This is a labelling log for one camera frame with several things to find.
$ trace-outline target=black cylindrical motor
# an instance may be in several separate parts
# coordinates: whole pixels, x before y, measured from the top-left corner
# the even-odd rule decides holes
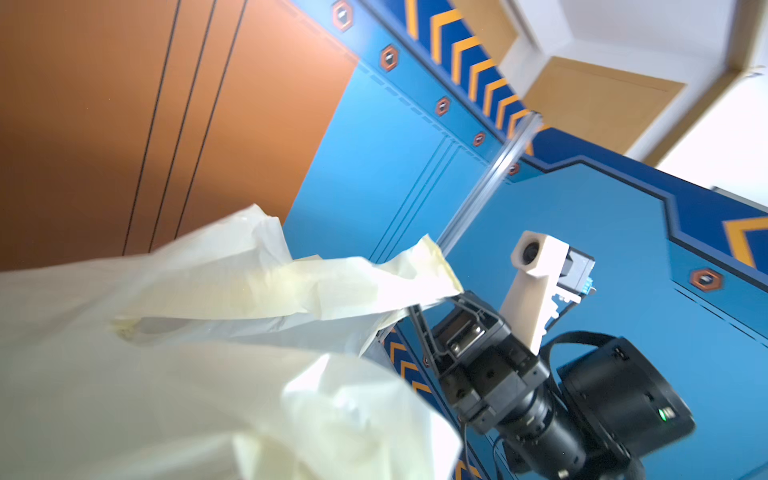
[[[562,480],[584,467],[587,454],[582,434],[568,411],[543,385],[496,429],[505,439],[510,468],[516,473],[531,469],[545,478]]]

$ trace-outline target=orange hexagon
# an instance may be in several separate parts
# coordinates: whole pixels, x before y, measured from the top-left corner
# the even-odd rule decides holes
[[[435,114],[438,117],[442,117],[443,115],[448,113],[448,109],[451,107],[451,99],[448,97],[443,97],[440,100],[437,100],[437,105],[435,106]]]
[[[723,275],[711,268],[695,270],[690,275],[690,284],[702,292],[712,292],[723,288]]]
[[[352,26],[352,7],[344,0],[339,0],[331,8],[333,24],[341,31],[347,31]]]
[[[397,48],[395,48],[394,45],[390,45],[389,47],[382,50],[380,64],[384,70],[391,71],[394,67],[397,66],[397,58]]]

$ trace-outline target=silver metal post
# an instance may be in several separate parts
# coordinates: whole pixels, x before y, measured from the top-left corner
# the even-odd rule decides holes
[[[491,166],[478,180],[475,188],[438,238],[437,245],[442,250],[443,256],[448,256],[458,243],[458,239],[464,235],[485,204],[491,200],[507,177],[509,170],[518,162],[542,125],[541,115],[536,112],[531,112],[520,121],[515,136],[504,144]]]

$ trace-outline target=yellow arrow marking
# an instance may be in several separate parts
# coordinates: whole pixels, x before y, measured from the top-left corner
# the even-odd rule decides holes
[[[527,108],[523,108],[517,113],[512,114],[512,116],[509,118],[509,128],[507,129],[507,138],[512,138],[515,136],[515,124],[518,123],[518,120],[520,118],[523,118],[525,115],[530,113],[531,111]]]
[[[462,480],[462,470],[466,470],[466,469],[467,467],[464,464],[464,460],[459,460],[458,463],[456,464],[456,475],[455,475],[456,480]],[[478,469],[476,469],[472,465],[469,466],[469,469],[472,470],[472,474],[475,477],[482,478],[480,476],[480,472],[478,472]]]
[[[480,45],[480,40],[477,37],[465,38],[453,44],[453,59],[451,62],[451,79],[453,83],[457,85],[462,83],[462,52],[478,45]]]
[[[416,372],[419,371],[419,367],[403,360],[400,362],[400,377],[405,378],[406,377],[406,369],[408,370],[415,370]]]
[[[499,130],[502,129],[502,125],[504,125],[504,110],[506,110],[507,105],[514,104],[517,100],[519,100],[519,97],[517,95],[512,95],[511,97],[499,101],[496,111],[496,128]]]
[[[411,382],[411,386],[413,386],[414,392],[421,390],[422,392],[432,393],[432,390],[430,390],[429,387],[424,385],[423,383]]]
[[[416,0],[406,0],[406,25],[408,25],[408,35],[414,40],[419,40],[419,10],[416,7]]]
[[[768,217],[728,220],[723,222],[723,227],[725,227],[725,234],[728,237],[733,258],[756,268],[755,257],[753,257],[750,243],[746,239],[746,232],[768,230]]]
[[[442,64],[442,27],[449,23],[461,20],[462,14],[458,10],[448,10],[432,16],[432,60],[437,65]]]
[[[478,77],[480,76],[480,72],[495,66],[496,63],[494,63],[492,59],[488,59],[476,63],[469,68],[469,100],[478,100]]]
[[[486,117],[491,116],[491,100],[493,97],[493,91],[497,90],[507,84],[506,78],[499,78],[497,81],[492,81],[485,86],[485,97],[482,101],[482,113]]]
[[[389,344],[389,361],[392,362],[392,364],[395,364],[395,350],[402,350],[403,352],[407,351],[406,346],[402,345],[401,343],[390,343]]]

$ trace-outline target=white plastic bag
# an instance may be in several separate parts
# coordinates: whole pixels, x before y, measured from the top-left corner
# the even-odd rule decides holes
[[[461,286],[429,239],[346,260],[293,262],[254,206],[151,255],[0,274],[0,478],[448,478],[451,426],[322,351]],[[261,345],[211,342],[234,337]]]

